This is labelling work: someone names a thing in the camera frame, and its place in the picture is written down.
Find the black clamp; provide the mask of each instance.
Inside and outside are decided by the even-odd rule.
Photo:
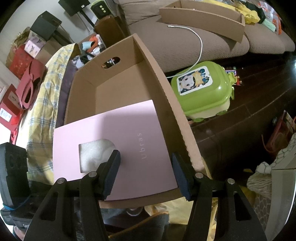
[[[74,197],[79,197],[85,240],[109,240],[98,200],[110,195],[120,165],[120,153],[114,150],[106,163],[82,179],[59,178],[36,211],[24,241],[76,240]]]
[[[172,155],[172,166],[182,195],[187,201],[194,201],[184,241],[207,240],[213,197],[218,198],[215,240],[267,240],[249,201],[233,179],[211,180],[196,173],[176,153]]]

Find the person's hand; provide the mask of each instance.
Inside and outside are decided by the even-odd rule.
[[[19,228],[17,226],[14,226],[13,230],[14,230],[15,234],[23,241],[26,233],[24,231],[19,230]]]

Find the white foam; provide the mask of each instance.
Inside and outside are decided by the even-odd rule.
[[[89,173],[96,171],[101,163],[108,161],[115,149],[115,145],[107,139],[80,144],[80,172]]]

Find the pink box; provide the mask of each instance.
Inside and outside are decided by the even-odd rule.
[[[177,188],[152,100],[94,115],[54,131],[54,181],[80,179],[79,144],[108,139],[121,164],[107,200],[153,195]]]

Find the purple cloth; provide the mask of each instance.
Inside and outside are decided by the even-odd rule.
[[[73,82],[74,75],[78,69],[75,64],[70,60],[67,64],[66,71],[61,84],[61,91],[59,94],[59,107],[57,111],[57,122],[56,128],[64,125],[66,108],[69,98],[71,85]]]

